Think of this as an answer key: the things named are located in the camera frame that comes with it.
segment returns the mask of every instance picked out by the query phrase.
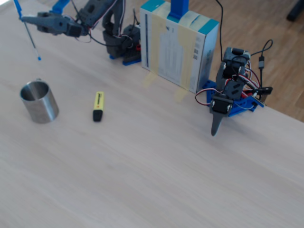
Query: stainless steel cup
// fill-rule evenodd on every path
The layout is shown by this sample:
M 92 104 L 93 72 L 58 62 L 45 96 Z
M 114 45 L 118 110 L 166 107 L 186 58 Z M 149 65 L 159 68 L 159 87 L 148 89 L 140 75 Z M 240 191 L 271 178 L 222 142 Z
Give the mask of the stainless steel cup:
M 58 116 L 59 109 L 52 91 L 40 79 L 27 83 L 21 89 L 20 97 L 34 122 L 46 124 Z

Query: white table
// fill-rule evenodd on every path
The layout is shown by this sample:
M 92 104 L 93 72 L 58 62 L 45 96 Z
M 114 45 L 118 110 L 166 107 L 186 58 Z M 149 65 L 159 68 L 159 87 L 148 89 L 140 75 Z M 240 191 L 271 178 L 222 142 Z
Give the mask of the white table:
M 15 9 L 1 13 L 1 228 L 304 227 L 303 123 L 257 108 L 224 119 L 212 137 L 194 94 L 177 102 L 165 79 L 143 86 L 140 64 L 30 28 L 41 62 Z M 19 97 L 37 77 L 60 109 L 49 124 L 33 123 Z M 101 123 L 92 121 L 97 91 Z

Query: red wire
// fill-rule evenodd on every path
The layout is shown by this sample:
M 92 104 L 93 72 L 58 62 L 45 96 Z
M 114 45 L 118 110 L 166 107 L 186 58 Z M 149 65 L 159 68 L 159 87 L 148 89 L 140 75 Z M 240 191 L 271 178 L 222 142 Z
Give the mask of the red wire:
M 254 76 L 255 76 L 255 77 L 256 77 L 256 79 L 257 79 L 258 86 L 259 86 L 259 87 L 261 87 L 260 80 L 258 79 L 258 77 L 257 77 L 256 73 L 255 73 L 255 72 L 254 72 L 252 69 L 248 69 L 248 70 L 250 70 L 250 72 L 252 72 L 252 73 L 254 74 Z

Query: electrical wire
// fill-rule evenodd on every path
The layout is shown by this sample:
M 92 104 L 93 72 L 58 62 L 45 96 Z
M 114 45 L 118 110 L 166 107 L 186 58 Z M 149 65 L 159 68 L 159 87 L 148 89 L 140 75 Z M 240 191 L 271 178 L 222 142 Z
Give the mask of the electrical wire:
M 252 73 L 255 76 L 255 78 L 257 79 L 258 87 L 261 87 L 261 83 L 260 83 L 260 80 L 258 79 L 257 74 L 252 69 L 245 68 L 245 70 L 249 71 L 250 73 Z
M 76 11 L 76 14 L 77 14 L 77 16 L 78 16 L 78 19 L 79 19 L 79 20 L 81 21 L 81 23 L 84 25 L 84 22 L 81 20 L 79 11 L 78 11 L 78 9 L 77 9 L 75 3 L 74 3 L 74 0 L 71 0 L 71 2 L 72 2 L 73 7 L 74 7 L 74 9 L 75 9 L 75 11 Z M 90 38 L 91 38 L 92 40 L 94 40 L 96 43 L 98 43 L 98 44 L 100 44 L 100 45 L 102 45 L 102 46 L 106 46 L 106 47 L 118 47 L 118 46 L 120 46 L 120 45 L 108 45 L 108 44 L 104 44 L 104 43 L 98 41 L 97 39 L 95 39 L 95 38 L 92 36 L 91 30 L 90 30 L 89 27 L 87 27 L 86 29 L 89 30 L 88 34 L 89 34 Z
M 269 49 L 272 47 L 273 43 L 274 43 L 274 41 L 273 41 L 272 39 L 269 39 L 269 40 L 265 43 L 265 45 L 264 45 L 264 47 L 263 47 L 263 49 L 262 49 L 261 51 L 255 52 L 255 53 L 251 54 L 251 56 L 254 56 L 254 55 L 259 54 L 259 53 L 262 53 L 261 56 L 263 56 L 264 51 L 269 50 Z
M 91 30 L 89 29 L 89 37 L 90 37 L 90 40 L 89 41 L 81 41 L 80 39 L 78 39 L 77 37 L 75 37 L 75 39 L 80 42 L 80 43 L 85 43 L 85 44 L 88 44 L 88 43 L 91 43 L 92 42 L 92 38 L 90 36 L 91 34 Z
M 222 25 L 223 25 L 223 17 L 224 17 L 224 8 L 219 0 L 215 0 L 218 5 L 221 7 L 221 17 L 220 17 L 220 26 L 219 26 L 219 45 L 220 45 L 220 60 L 223 62 L 223 46 L 222 46 Z
M 209 105 L 210 103 L 202 103 L 202 102 L 200 102 L 198 99 L 197 99 L 197 96 L 199 95 L 199 94 L 201 94 L 201 93 L 203 93 L 203 92 L 205 92 L 205 91 L 209 91 L 209 90 L 213 90 L 213 91 L 216 91 L 216 92 L 218 92 L 218 93 L 222 93 L 223 91 L 218 91 L 218 90 L 216 90 L 216 89 L 214 89 L 214 88 L 208 88 L 208 89 L 202 89 L 202 90 L 200 90 L 199 92 L 197 92 L 196 94 L 195 94 L 195 100 L 197 101 L 197 103 L 199 103 L 199 104 L 201 104 L 201 105 Z
M 254 105 L 253 105 L 251 108 L 244 108 L 244 107 L 238 105 L 237 103 L 234 103 L 234 104 L 235 104 L 236 106 L 238 106 L 238 107 L 240 107 L 240 108 L 242 108 L 242 109 L 246 109 L 246 110 L 250 110 L 250 109 L 252 109 L 252 108 L 254 107 Z

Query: cardboard box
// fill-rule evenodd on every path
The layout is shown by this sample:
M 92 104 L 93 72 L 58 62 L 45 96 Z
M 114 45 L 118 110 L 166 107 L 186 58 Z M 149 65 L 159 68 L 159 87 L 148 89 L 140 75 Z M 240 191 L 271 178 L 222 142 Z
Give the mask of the cardboard box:
M 142 67 L 196 93 L 209 78 L 219 23 L 192 11 L 177 20 L 170 10 L 163 0 L 140 8 Z

